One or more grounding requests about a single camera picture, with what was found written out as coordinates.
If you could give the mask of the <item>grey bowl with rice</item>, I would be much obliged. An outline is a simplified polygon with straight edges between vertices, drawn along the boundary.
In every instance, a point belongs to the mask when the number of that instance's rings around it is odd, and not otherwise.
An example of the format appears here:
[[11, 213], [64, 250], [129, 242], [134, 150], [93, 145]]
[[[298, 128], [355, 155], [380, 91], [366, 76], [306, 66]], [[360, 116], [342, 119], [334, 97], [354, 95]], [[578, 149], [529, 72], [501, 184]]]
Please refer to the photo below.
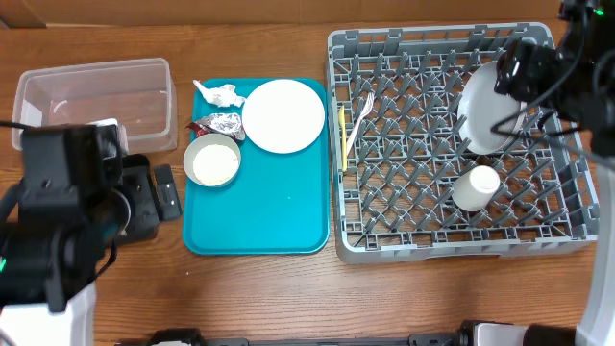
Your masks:
[[208, 134], [190, 142], [184, 152], [184, 172], [195, 184], [221, 187], [229, 184], [239, 171], [241, 154], [228, 136]]

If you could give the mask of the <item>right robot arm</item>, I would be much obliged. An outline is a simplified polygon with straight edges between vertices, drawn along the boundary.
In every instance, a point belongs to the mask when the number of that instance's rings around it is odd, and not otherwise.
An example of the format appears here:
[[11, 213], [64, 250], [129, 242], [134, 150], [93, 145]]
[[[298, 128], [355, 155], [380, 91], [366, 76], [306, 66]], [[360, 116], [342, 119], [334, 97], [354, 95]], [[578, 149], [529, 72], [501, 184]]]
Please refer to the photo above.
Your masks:
[[591, 133], [599, 178], [600, 220], [588, 303], [574, 329], [529, 326], [526, 345], [611, 345], [614, 342], [614, 4], [563, 1], [568, 29], [556, 48], [514, 41], [499, 57], [495, 92], [546, 107]]

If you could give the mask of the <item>yellow plastic spoon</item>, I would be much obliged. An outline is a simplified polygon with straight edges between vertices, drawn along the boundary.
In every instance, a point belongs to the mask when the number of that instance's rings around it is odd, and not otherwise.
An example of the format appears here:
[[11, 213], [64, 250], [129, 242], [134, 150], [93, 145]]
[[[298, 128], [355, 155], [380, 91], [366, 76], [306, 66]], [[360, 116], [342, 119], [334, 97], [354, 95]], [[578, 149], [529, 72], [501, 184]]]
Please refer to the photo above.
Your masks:
[[345, 122], [345, 106], [342, 105], [338, 111], [338, 125], [340, 128], [340, 152], [341, 152], [341, 165], [342, 172], [345, 173], [348, 169], [348, 159], [347, 159], [347, 131], [346, 131], [346, 122]]

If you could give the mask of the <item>white plastic cup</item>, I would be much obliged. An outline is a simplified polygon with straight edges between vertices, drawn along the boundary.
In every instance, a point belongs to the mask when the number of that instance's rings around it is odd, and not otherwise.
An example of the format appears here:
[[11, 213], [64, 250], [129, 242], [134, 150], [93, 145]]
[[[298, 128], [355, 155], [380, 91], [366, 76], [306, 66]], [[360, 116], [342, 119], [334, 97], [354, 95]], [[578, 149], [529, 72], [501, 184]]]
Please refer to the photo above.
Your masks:
[[459, 177], [453, 184], [454, 203], [466, 211], [478, 211], [487, 206], [500, 186], [495, 169], [479, 165]]

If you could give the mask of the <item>white plastic fork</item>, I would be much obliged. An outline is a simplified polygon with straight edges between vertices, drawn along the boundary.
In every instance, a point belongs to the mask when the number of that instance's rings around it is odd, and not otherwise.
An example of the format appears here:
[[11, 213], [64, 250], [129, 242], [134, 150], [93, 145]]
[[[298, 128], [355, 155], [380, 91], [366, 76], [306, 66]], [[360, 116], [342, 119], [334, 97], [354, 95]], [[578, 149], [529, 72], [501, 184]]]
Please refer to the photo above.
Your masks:
[[352, 147], [357, 137], [357, 133], [358, 133], [361, 121], [371, 112], [374, 106], [374, 102], [375, 102], [375, 93], [370, 92], [365, 100], [365, 104], [359, 114], [359, 117], [357, 118], [357, 121], [355, 122], [354, 127], [350, 135], [347, 138], [346, 150], [345, 150], [346, 155], [349, 155], [351, 153]]

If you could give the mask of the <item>white tissue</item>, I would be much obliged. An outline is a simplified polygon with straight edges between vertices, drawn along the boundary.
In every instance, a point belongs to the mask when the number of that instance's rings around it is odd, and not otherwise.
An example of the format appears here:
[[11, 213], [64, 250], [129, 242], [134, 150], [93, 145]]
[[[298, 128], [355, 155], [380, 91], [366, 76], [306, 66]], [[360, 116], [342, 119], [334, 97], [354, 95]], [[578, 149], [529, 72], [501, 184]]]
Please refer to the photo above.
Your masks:
[[200, 81], [193, 80], [199, 93], [205, 101], [218, 108], [241, 107], [246, 98], [236, 93], [236, 86], [224, 84], [223, 86], [207, 88]]

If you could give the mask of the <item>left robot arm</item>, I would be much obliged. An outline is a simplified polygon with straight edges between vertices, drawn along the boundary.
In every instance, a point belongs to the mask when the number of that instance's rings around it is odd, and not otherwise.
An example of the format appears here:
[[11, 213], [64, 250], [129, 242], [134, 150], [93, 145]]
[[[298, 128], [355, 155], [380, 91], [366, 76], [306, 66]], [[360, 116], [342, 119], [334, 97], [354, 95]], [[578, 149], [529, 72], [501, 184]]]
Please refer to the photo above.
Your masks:
[[129, 154], [113, 120], [3, 125], [21, 133], [23, 176], [1, 198], [1, 342], [90, 345], [118, 247], [183, 213], [172, 170]]

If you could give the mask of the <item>foil wrapper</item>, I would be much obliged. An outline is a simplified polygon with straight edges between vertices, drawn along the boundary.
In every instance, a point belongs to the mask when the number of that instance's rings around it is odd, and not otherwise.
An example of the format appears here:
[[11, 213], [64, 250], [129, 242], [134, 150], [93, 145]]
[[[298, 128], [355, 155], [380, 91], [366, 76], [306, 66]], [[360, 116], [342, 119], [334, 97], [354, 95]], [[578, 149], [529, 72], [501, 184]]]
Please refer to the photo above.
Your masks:
[[238, 113], [213, 113], [186, 126], [196, 137], [207, 134], [220, 134], [228, 136], [235, 141], [243, 141], [246, 134], [241, 116]]

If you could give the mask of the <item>white pink-rimmed plate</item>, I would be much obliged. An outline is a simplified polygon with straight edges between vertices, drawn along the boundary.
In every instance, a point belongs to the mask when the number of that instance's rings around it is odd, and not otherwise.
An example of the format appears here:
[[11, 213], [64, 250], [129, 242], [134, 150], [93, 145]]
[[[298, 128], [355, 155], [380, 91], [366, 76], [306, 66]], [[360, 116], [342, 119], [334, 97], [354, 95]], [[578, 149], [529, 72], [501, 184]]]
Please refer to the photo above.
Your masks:
[[321, 134], [325, 108], [316, 91], [302, 82], [279, 79], [258, 86], [242, 108], [242, 125], [257, 147], [291, 154], [309, 147]]

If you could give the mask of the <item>grey plate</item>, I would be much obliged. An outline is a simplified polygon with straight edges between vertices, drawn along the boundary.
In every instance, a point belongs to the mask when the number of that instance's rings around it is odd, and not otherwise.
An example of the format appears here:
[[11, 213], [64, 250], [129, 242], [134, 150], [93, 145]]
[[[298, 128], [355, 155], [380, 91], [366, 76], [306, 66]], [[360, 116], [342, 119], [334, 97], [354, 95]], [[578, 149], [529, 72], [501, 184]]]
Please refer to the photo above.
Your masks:
[[484, 64], [467, 81], [458, 103], [457, 119], [465, 118], [459, 136], [462, 140], [470, 139], [467, 149], [475, 154], [492, 154], [512, 142], [512, 136], [497, 135], [490, 129], [526, 105], [496, 93], [496, 80], [497, 63]]

